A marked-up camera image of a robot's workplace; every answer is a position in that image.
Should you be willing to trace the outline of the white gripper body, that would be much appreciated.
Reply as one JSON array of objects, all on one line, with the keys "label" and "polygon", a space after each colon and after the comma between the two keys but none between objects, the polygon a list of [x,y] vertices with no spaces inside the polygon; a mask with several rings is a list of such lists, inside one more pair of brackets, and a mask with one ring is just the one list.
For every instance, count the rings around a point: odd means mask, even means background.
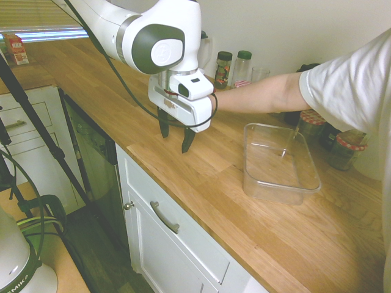
[{"label": "white gripper body", "polygon": [[149,100],[194,132],[210,126],[212,114],[209,95],[213,84],[203,74],[171,75],[163,79],[159,74],[150,76]]}]

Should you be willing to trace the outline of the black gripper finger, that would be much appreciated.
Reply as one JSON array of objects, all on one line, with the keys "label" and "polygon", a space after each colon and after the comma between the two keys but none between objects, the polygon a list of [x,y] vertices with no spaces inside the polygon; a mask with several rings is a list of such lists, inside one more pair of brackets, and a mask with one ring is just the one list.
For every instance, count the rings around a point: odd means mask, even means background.
[{"label": "black gripper finger", "polygon": [[157,114],[161,135],[166,138],[169,135],[168,114],[160,107],[157,107]]},{"label": "black gripper finger", "polygon": [[182,153],[188,152],[195,136],[196,136],[196,133],[191,128],[185,128],[184,139],[183,139],[183,142],[181,145],[181,152]]}]

